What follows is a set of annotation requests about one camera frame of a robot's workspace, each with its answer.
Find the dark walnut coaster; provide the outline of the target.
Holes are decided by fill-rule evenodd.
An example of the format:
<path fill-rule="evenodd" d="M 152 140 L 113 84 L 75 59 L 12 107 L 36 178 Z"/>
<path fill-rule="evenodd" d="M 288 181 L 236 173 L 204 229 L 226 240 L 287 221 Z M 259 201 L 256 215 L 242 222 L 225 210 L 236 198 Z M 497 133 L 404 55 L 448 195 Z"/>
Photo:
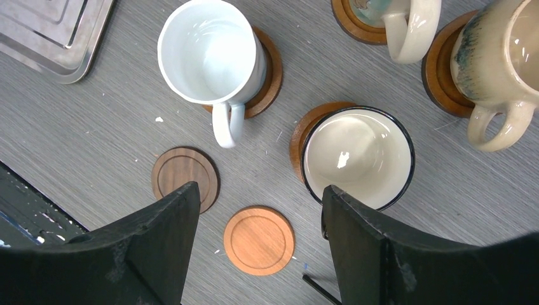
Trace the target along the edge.
<path fill-rule="evenodd" d="M 200 213 L 217 201 L 221 186 L 219 171 L 205 152 L 194 147 L 175 147 L 161 154 L 151 171 L 151 185 L 157 200 L 187 182 L 197 182 Z"/>

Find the white mug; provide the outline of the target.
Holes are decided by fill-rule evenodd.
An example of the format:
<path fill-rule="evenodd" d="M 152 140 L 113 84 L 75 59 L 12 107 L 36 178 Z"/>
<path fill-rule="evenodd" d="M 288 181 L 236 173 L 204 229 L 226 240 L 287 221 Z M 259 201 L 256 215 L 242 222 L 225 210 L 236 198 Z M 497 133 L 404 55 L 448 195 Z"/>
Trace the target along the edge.
<path fill-rule="evenodd" d="M 415 164 L 415 147 L 404 125 L 364 105 L 324 116 L 301 151 L 304 184 L 317 203 L 322 203 L 324 188 L 335 185 L 377 211 L 404 195 Z"/>

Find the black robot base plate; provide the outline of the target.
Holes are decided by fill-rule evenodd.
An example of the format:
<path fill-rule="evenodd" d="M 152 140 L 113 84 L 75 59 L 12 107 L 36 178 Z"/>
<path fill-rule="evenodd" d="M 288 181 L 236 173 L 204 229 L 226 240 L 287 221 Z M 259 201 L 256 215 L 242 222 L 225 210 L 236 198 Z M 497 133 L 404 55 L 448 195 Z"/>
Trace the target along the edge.
<path fill-rule="evenodd" d="M 88 230 L 1 163 L 1 247 L 62 245 Z"/>

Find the cream mug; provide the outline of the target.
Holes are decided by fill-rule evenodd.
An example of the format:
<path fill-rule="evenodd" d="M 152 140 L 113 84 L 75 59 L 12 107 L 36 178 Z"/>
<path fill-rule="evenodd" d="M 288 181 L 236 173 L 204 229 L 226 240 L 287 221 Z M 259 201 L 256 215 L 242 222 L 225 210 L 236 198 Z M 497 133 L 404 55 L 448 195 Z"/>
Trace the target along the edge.
<path fill-rule="evenodd" d="M 538 109 L 538 1 L 492 1 L 460 32 L 451 76 L 474 103 L 471 145 L 495 152 L 514 145 Z"/>

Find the light wooden coaster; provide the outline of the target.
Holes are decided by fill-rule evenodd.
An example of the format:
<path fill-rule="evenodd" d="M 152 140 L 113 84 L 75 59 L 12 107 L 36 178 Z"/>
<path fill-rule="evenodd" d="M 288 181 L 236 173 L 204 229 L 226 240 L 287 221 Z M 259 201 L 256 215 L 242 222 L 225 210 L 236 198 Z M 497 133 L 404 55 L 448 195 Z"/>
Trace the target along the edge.
<path fill-rule="evenodd" d="M 277 210 L 256 205 L 237 211 L 223 235 L 224 250 L 240 271 L 268 276 L 292 259 L 296 245 L 290 222 Z"/>

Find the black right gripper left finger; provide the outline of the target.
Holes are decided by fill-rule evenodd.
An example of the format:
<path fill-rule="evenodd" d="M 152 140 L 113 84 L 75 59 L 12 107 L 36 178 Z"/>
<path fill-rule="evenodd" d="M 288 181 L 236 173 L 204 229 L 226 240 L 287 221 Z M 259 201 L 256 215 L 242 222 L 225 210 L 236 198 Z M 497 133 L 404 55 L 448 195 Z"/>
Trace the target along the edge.
<path fill-rule="evenodd" d="M 180 304 L 198 184 L 62 245 L 1 249 L 2 304 Z"/>

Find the small white cup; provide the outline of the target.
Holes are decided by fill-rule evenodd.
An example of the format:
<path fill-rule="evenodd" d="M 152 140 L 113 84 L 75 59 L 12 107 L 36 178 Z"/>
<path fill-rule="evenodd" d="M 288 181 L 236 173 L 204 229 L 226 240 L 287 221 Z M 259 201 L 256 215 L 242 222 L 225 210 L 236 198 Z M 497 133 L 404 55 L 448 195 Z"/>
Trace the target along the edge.
<path fill-rule="evenodd" d="M 167 18 L 157 44 L 167 85 L 184 100 L 212 107 L 223 148 L 237 145 L 246 103 L 266 80 L 266 56 L 244 14 L 226 1 L 188 1 Z"/>

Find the beige tall mug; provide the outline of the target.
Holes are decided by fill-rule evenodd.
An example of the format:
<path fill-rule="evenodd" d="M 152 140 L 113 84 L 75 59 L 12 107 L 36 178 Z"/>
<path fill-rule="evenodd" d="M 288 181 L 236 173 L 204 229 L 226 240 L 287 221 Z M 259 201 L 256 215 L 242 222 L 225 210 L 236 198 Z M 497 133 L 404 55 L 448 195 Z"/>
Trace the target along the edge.
<path fill-rule="evenodd" d="M 362 23 L 384 28 L 391 59 L 413 64 L 427 53 L 436 34 L 441 0 L 350 1 L 352 13 Z"/>

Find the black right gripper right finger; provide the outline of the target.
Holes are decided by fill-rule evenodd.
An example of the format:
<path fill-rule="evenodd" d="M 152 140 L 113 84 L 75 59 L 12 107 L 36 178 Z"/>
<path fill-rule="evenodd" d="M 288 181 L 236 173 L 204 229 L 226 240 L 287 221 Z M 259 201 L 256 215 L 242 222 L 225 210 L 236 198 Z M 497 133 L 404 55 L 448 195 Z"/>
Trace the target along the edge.
<path fill-rule="evenodd" d="M 336 186 L 323 194 L 343 304 L 537 304 L 538 234 L 487 246 L 393 219 Z"/>

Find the ringed wooden coaster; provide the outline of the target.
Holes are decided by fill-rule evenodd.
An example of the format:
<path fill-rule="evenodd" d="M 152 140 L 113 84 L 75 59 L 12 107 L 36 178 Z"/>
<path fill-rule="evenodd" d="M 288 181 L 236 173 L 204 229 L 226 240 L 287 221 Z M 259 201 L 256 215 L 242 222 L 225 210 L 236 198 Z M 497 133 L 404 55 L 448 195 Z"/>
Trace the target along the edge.
<path fill-rule="evenodd" d="M 471 11 L 455 18 L 438 31 L 421 65 L 423 86 L 431 101 L 444 112 L 459 118 L 469 118 L 474 103 L 455 86 L 451 77 L 450 59 L 461 30 L 476 13 Z"/>
<path fill-rule="evenodd" d="M 299 123 L 292 132 L 292 138 L 289 144 L 289 157 L 294 173 L 301 182 L 304 182 L 301 174 L 301 151 L 311 129 L 324 116 L 340 109 L 352 106 L 356 106 L 356 104 L 345 101 L 329 102 L 313 108 L 299 120 Z"/>
<path fill-rule="evenodd" d="M 266 59 L 266 72 L 262 86 L 256 95 L 245 103 L 245 118 L 253 118 L 264 112 L 277 98 L 283 80 L 282 59 L 278 48 L 273 40 L 263 30 L 253 27 L 253 32 L 261 43 Z M 217 90 L 217 93 L 224 93 L 236 85 L 235 81 L 225 81 L 224 85 L 215 85 L 213 82 L 219 76 L 233 75 L 236 65 L 242 66 L 241 60 L 234 54 L 232 47 L 226 46 L 226 41 L 222 37 L 209 46 L 205 52 L 209 57 L 204 60 L 206 68 L 204 80 L 208 81 L 210 89 Z"/>
<path fill-rule="evenodd" d="M 365 44 L 385 45 L 384 27 L 373 27 L 361 21 L 353 12 L 350 1 L 332 0 L 332 12 L 340 27 L 352 38 Z"/>

